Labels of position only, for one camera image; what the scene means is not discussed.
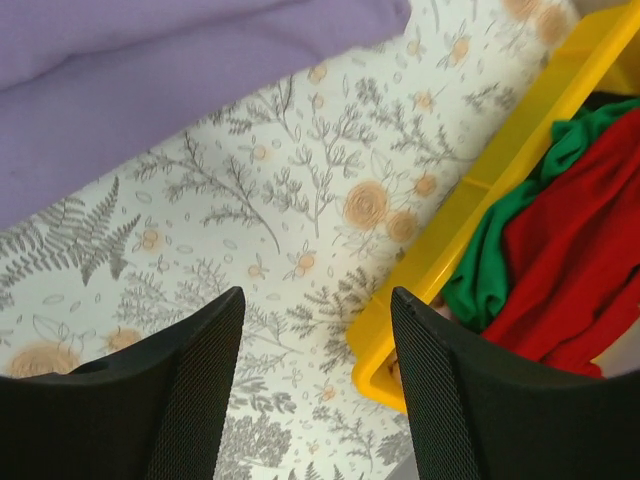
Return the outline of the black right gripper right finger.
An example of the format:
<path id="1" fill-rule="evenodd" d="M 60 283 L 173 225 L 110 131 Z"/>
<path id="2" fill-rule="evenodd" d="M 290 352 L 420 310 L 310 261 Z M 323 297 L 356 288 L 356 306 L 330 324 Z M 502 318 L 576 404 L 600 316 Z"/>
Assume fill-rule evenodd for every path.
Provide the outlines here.
<path id="1" fill-rule="evenodd" d="M 593 379 L 513 354 L 404 288 L 391 317 L 422 479 L 635 479 L 639 375 Z"/>

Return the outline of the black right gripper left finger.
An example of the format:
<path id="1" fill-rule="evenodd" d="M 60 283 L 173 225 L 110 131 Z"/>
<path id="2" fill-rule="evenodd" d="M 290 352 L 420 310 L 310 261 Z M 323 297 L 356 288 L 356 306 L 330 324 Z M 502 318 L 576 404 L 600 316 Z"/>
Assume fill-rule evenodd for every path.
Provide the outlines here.
<path id="1" fill-rule="evenodd" d="M 210 479 L 245 318 L 233 287 L 66 374 L 1 381 L 5 479 Z"/>

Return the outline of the purple t shirt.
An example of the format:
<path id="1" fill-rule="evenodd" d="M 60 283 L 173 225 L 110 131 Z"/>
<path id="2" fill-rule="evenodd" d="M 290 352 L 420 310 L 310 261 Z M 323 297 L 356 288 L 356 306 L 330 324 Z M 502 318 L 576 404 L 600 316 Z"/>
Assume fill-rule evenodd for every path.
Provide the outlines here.
<path id="1" fill-rule="evenodd" d="M 232 101 L 402 34 L 406 1 L 5 1 L 1 224 Z"/>

